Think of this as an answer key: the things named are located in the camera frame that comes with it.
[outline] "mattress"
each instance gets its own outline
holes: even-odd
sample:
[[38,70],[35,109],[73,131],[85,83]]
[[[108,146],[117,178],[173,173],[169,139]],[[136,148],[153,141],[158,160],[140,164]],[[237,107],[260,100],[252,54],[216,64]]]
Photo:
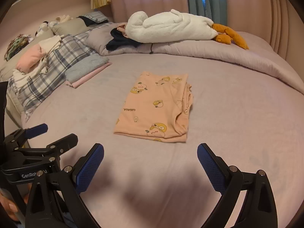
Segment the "mattress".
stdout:
[[[220,198],[197,159],[202,142],[241,171],[265,170],[279,228],[286,227],[304,199],[303,94],[267,74],[217,60],[167,54],[109,59],[111,66],[77,89],[59,86],[23,122],[25,128],[49,126],[29,141],[32,147],[78,135],[78,145],[61,156],[62,168],[74,165],[95,143],[104,146],[104,160],[81,194],[101,227],[201,227]],[[113,134],[143,71],[189,74],[194,102],[186,143]],[[234,225],[244,195],[226,227]]]

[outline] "plaid blanket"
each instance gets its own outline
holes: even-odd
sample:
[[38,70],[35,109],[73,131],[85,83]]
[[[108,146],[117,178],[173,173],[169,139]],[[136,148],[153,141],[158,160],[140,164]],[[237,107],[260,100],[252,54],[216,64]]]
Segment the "plaid blanket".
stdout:
[[68,68],[85,57],[97,53],[85,45],[89,33],[90,31],[87,31],[77,36],[67,35],[63,38],[60,48],[52,51],[48,56],[47,74],[39,74],[34,78],[28,78],[27,84],[21,89],[17,90],[13,77],[9,79],[8,91],[12,88],[17,95],[24,107],[26,121],[34,110],[65,81],[64,72]]

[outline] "blue textured pad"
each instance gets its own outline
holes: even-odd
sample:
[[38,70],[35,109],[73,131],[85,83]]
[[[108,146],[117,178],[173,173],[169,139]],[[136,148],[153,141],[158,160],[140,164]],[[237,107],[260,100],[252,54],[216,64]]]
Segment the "blue textured pad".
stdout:
[[78,194],[84,192],[89,187],[93,176],[95,175],[101,161],[104,157],[104,149],[102,144],[98,144],[95,151],[92,153],[90,158],[86,161],[82,169],[79,171],[76,177],[76,191]]
[[25,137],[26,137],[26,139],[32,139],[38,135],[46,133],[48,131],[48,129],[49,128],[45,123],[32,127],[32,128],[28,128],[25,130]]
[[197,157],[203,166],[213,188],[222,195],[226,191],[225,176],[214,162],[206,148],[200,144],[197,148]]

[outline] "folded gray towel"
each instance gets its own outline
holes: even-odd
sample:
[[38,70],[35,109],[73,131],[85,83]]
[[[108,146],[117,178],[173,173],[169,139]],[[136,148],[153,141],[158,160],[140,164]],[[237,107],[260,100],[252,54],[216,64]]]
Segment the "folded gray towel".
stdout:
[[81,61],[75,63],[72,67],[65,71],[66,79],[73,84],[83,76],[101,67],[109,61],[109,58],[101,56],[99,54],[93,54]]

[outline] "white cloth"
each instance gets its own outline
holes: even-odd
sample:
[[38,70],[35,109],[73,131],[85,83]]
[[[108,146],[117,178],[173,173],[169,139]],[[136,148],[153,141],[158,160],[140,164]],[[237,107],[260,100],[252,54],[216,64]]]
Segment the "white cloth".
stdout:
[[46,55],[40,59],[38,65],[29,72],[25,74],[17,69],[13,70],[13,78],[15,80],[17,90],[21,89],[28,82],[28,77],[34,78],[36,75],[42,73],[47,74],[47,64],[48,64],[48,55],[55,49],[58,49],[61,44],[61,37],[63,36],[53,36],[49,39],[45,39],[40,41],[38,44],[41,48],[43,48],[46,52]]
[[218,35],[209,18],[180,13],[174,9],[148,18],[143,11],[131,15],[126,25],[130,39],[141,43],[167,43],[180,40],[210,40]]

